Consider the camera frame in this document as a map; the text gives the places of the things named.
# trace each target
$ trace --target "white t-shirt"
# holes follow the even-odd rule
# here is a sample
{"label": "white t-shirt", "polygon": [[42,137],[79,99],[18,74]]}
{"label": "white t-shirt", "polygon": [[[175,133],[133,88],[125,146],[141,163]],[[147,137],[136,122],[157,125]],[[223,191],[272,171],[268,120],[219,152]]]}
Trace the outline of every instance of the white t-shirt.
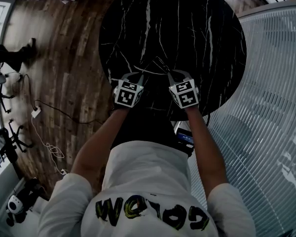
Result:
{"label": "white t-shirt", "polygon": [[221,184],[206,211],[191,195],[187,155],[153,142],[113,148],[102,191],[76,174],[57,182],[39,222],[39,237],[254,237],[239,191]]}

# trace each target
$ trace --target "parquet floor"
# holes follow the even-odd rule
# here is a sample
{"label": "parquet floor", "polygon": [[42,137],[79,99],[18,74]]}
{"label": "parquet floor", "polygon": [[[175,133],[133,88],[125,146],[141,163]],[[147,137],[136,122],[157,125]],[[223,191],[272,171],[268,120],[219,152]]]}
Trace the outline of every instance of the parquet floor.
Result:
{"label": "parquet floor", "polygon": [[[71,169],[81,146],[108,118],[112,108],[111,86],[102,71],[98,37],[103,16],[113,1],[77,0],[63,4],[59,0],[18,0],[5,33],[4,45],[11,51],[25,45],[29,38],[37,39],[35,60],[20,71],[31,78],[32,101],[39,99],[80,121],[97,120],[77,124],[36,102],[42,112],[33,123],[43,142],[62,150],[64,158],[54,157],[60,170]],[[235,13],[264,4],[262,0],[225,1]],[[12,69],[5,65],[2,72]],[[18,78],[18,74],[10,74],[5,84],[6,94],[16,97],[4,101],[12,109],[3,115],[4,123],[7,127],[9,119],[14,119],[15,128],[24,125],[22,139],[34,142],[35,147],[26,153],[18,152],[18,165],[26,178],[37,177],[49,196],[61,175],[32,127],[27,78],[17,82]],[[100,187],[99,180],[95,192]]]}

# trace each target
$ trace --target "black marble table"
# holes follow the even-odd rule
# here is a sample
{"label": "black marble table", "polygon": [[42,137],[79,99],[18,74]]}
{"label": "black marble table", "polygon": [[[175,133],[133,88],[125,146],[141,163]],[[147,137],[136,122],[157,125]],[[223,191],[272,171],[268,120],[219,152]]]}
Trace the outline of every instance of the black marble table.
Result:
{"label": "black marble table", "polygon": [[[190,73],[207,115],[238,87],[246,64],[241,25],[224,0],[115,0],[100,30],[101,63],[112,87],[129,72],[145,75],[135,108],[169,120],[187,120],[169,93],[167,73]],[[172,72],[175,81],[181,74]]]}

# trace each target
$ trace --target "black pants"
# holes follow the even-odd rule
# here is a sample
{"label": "black pants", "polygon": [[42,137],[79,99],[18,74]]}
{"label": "black pants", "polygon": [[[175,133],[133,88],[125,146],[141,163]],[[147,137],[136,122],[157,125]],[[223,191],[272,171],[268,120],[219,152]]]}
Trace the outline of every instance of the black pants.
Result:
{"label": "black pants", "polygon": [[22,47],[18,52],[9,52],[4,45],[0,45],[0,63],[5,62],[16,72],[21,69],[22,62],[29,57],[27,47]]}
{"label": "black pants", "polygon": [[166,118],[155,118],[140,110],[131,109],[121,129],[119,130],[112,148],[129,141],[150,141],[180,150],[188,156],[191,153],[178,143],[173,126]]}

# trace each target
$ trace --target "white cable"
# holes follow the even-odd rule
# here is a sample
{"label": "white cable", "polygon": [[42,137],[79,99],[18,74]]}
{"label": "white cable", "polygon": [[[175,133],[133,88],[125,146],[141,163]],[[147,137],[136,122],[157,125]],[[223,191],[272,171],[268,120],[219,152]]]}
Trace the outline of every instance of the white cable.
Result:
{"label": "white cable", "polygon": [[32,119],[31,119],[31,122],[32,122],[32,126],[34,127],[35,132],[36,132],[36,134],[38,135],[38,137],[39,137],[41,143],[42,143],[45,147],[47,147],[47,149],[49,150],[50,157],[51,157],[52,161],[54,162],[54,164],[55,164],[55,166],[56,166],[56,169],[58,170],[58,172],[59,172],[61,175],[64,175],[61,171],[59,171],[59,169],[58,169],[58,167],[57,167],[57,164],[56,164],[56,162],[55,162],[54,159],[53,159],[53,155],[54,155],[54,157],[56,157],[56,158],[65,158],[65,155],[63,154],[63,152],[61,151],[61,149],[60,149],[59,147],[55,147],[55,146],[53,146],[53,145],[50,145],[48,142],[47,142],[46,144],[44,144],[44,142],[42,141],[40,135],[38,134],[38,132],[37,132],[37,130],[36,130],[36,127],[35,127],[34,124],[33,124],[33,117],[32,117]]}

